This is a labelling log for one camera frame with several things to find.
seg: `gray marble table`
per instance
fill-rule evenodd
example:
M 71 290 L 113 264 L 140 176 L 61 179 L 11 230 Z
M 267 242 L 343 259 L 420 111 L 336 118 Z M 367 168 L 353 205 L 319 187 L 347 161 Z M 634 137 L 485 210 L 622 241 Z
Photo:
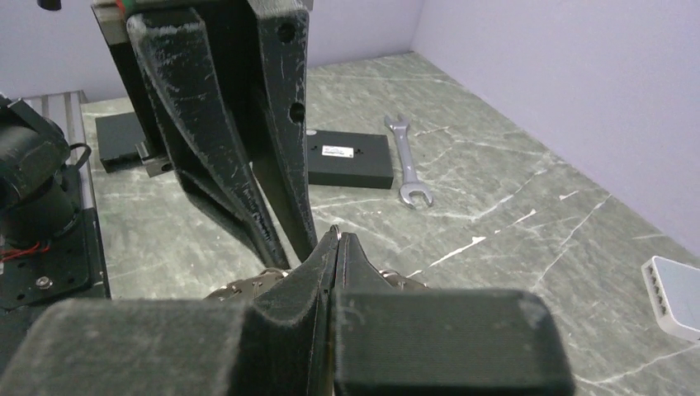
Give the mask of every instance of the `gray marble table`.
M 130 110 L 126 99 L 83 105 L 91 145 L 96 117 Z M 339 224 L 357 233 L 375 266 L 431 287 L 540 295 L 579 394 L 700 394 L 700 345 L 659 329 L 640 271 L 653 255 L 700 266 L 697 257 L 416 54 L 309 70 L 309 128 L 387 134 L 382 118 L 397 112 L 411 119 L 416 169 L 434 207 L 400 203 L 392 144 L 390 191 L 310 187 L 319 234 Z M 189 204 L 172 174 L 107 175 L 97 159 L 115 298 L 199 299 L 263 269 Z

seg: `open-end wrench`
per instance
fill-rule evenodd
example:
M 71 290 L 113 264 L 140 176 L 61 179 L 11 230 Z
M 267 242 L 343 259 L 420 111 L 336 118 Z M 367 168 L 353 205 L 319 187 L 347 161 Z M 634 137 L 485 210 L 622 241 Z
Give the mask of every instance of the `open-end wrench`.
M 425 203 L 428 206 L 433 206 L 433 193 L 430 192 L 428 186 L 418 179 L 418 175 L 415 172 L 414 159 L 409 146 L 409 120 L 399 114 L 399 120 L 392 121 L 388 115 L 385 115 L 384 125 L 394 133 L 396 147 L 399 149 L 401 167 L 404 169 L 404 184 L 399 189 L 401 200 L 410 208 L 415 209 L 411 196 L 421 193 Z

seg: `label on box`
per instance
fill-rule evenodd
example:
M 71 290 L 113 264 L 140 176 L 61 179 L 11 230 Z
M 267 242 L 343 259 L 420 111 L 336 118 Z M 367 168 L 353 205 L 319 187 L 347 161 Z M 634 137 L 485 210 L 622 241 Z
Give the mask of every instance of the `label on box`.
M 326 157 L 354 158 L 355 149 L 352 147 L 324 146 L 321 155 Z

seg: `purple wall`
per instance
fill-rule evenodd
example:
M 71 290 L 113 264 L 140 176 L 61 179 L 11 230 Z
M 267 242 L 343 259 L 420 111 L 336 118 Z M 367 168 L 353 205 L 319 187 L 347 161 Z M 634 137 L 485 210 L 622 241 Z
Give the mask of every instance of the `purple wall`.
M 413 49 L 700 254 L 700 2 L 426 0 Z
M 63 1 L 47 12 L 35 0 L 0 0 L 0 91 L 10 97 L 83 89 L 90 101 L 126 91 L 90 9 Z M 315 0 L 311 66 L 409 50 L 423 0 Z

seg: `mounting hole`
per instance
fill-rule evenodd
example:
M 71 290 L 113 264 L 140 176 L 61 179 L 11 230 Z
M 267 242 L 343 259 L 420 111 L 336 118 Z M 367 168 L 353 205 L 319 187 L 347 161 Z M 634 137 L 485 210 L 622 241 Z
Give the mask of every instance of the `mounting hole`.
M 283 23 L 277 28 L 277 38 L 279 38 L 280 41 L 285 44 L 291 43 L 291 41 L 294 40 L 295 35 L 296 28 L 289 22 Z
M 297 102 L 289 107 L 289 118 L 297 124 L 304 122 L 304 116 L 306 114 L 306 109 L 304 105 Z

